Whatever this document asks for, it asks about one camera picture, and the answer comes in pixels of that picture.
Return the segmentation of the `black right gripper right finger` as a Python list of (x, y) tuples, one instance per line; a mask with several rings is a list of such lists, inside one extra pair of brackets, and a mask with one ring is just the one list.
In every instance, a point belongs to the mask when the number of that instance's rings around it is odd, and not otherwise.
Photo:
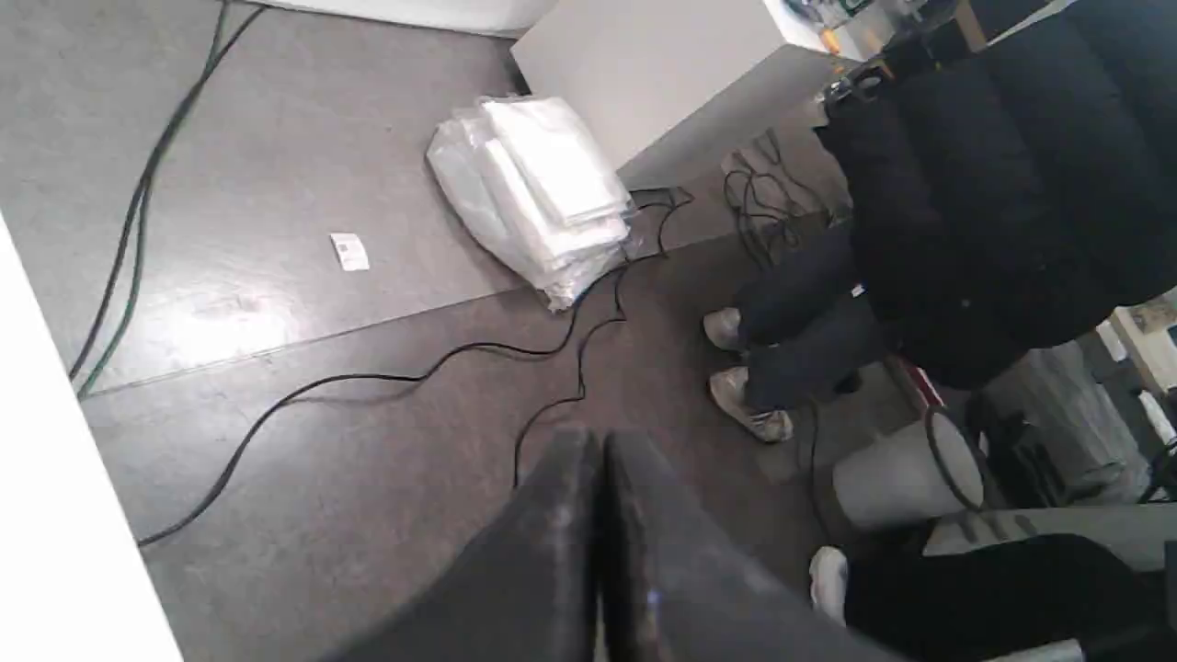
[(734, 544), (647, 436), (601, 443), (601, 623), (612, 661), (891, 661)]

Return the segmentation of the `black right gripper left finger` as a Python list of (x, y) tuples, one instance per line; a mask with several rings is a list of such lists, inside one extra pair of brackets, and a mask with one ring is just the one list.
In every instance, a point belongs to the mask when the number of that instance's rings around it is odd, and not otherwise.
[(554, 433), (503, 511), (335, 661), (591, 661), (601, 441)]

